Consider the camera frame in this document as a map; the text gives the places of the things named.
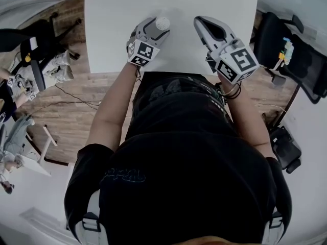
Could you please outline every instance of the white shoulder strap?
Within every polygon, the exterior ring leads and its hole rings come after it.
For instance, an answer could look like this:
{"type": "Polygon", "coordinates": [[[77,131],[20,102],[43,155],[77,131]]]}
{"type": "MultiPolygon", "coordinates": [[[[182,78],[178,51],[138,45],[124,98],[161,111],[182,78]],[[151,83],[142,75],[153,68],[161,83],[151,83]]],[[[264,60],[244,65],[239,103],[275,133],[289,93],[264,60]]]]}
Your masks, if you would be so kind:
{"type": "Polygon", "coordinates": [[[92,194],[88,206],[87,213],[84,214],[83,220],[75,226],[75,233],[83,245],[108,245],[106,229],[99,221],[100,190],[92,194]]]}
{"type": "Polygon", "coordinates": [[[284,233],[283,217],[274,209],[271,220],[266,223],[264,237],[262,244],[264,245],[276,245],[284,233]]]}

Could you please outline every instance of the yellow object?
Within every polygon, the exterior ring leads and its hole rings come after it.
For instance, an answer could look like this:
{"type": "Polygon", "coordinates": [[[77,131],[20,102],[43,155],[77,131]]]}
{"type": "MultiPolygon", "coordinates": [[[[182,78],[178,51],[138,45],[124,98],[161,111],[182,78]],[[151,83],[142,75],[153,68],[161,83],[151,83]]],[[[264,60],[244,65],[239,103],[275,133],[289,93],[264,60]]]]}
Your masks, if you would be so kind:
{"type": "Polygon", "coordinates": [[[280,58],[280,59],[284,59],[284,57],[285,57],[285,55],[283,54],[283,53],[279,53],[279,57],[278,58],[280,58]]]}
{"type": "Polygon", "coordinates": [[[28,53],[26,56],[25,56],[25,62],[29,63],[31,61],[31,54],[28,53]]]}

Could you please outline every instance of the shirt sleeve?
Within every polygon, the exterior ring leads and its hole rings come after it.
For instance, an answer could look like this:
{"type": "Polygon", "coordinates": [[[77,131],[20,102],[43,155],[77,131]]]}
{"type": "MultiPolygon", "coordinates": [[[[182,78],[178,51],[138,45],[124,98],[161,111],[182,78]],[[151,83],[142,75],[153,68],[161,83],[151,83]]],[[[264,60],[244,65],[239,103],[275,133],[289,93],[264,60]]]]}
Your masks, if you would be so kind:
{"type": "Polygon", "coordinates": [[[77,162],[64,199],[68,227],[75,237],[75,225],[87,212],[91,195],[99,190],[112,154],[111,149],[101,144],[87,145],[77,154],[77,162]]]}
{"type": "Polygon", "coordinates": [[[282,166],[274,158],[267,158],[267,160],[277,187],[276,208],[283,216],[285,233],[292,216],[292,198],[282,172],[282,166]]]}

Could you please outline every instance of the chair backrest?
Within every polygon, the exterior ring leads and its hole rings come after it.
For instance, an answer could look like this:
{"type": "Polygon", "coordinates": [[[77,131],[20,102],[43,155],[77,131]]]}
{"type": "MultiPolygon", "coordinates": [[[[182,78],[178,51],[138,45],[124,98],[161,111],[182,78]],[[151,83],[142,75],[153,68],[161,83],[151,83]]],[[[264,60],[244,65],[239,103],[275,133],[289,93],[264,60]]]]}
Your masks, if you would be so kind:
{"type": "Polygon", "coordinates": [[[313,103],[327,95],[327,57],[312,46],[292,35],[294,46],[289,65],[279,69],[282,75],[292,78],[305,91],[313,103]]]}
{"type": "Polygon", "coordinates": [[[11,52],[25,40],[32,36],[17,29],[0,30],[0,52],[11,52]]]}
{"type": "Polygon", "coordinates": [[[278,55],[285,47],[284,37],[291,38],[287,26],[273,13],[263,15],[255,35],[253,52],[260,65],[273,69],[278,62],[278,55]]]}

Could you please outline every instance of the wooden floor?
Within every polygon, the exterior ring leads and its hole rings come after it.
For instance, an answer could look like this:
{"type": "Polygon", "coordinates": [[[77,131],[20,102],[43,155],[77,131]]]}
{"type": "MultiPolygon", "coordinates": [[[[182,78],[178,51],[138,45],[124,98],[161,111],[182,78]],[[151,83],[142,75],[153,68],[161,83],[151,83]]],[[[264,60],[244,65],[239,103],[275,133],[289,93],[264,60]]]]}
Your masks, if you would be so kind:
{"type": "MultiPolygon", "coordinates": [[[[57,34],[60,34],[72,25],[77,18],[81,18],[84,21],[84,0],[66,0],[61,2],[28,20],[22,27],[28,26],[37,19],[47,19],[53,12],[59,13],[59,16],[55,19],[55,31],[57,34]]],[[[79,53],[81,58],[76,62],[72,62],[75,79],[57,85],[83,101],[98,104],[108,88],[115,81],[118,73],[90,73],[85,44],[84,23],[77,26],[65,38],[64,43],[70,50],[79,53]]],[[[19,49],[14,52],[0,54],[0,66],[8,68],[17,51],[19,49]]],[[[218,78],[214,76],[208,77],[208,79],[212,83],[218,81],[218,78]]],[[[287,80],[283,87],[275,88],[271,83],[271,77],[262,69],[245,80],[244,85],[249,91],[253,102],[257,104],[258,110],[261,113],[265,112],[267,116],[275,115],[276,111],[281,111],[280,108],[269,105],[285,108],[296,88],[296,84],[291,80],[287,80]]],[[[133,97],[138,86],[139,82],[135,85],[133,97]]],[[[51,87],[38,94],[34,101],[24,104],[18,110],[18,115],[24,112],[29,114],[35,112],[33,117],[36,125],[29,128],[29,133],[39,149],[42,149],[46,140],[42,126],[48,126],[50,133],[58,141],[58,147],[51,146],[49,148],[46,156],[48,159],[75,162],[77,151],[85,145],[96,110],[84,103],[56,104],[58,102],[78,102],[78,100],[65,94],[56,87],[51,87]],[[53,105],[40,110],[40,108],[50,104],[53,105]]],[[[132,109],[130,104],[123,127],[122,140],[124,140],[130,124],[131,114],[132,109]]]]}

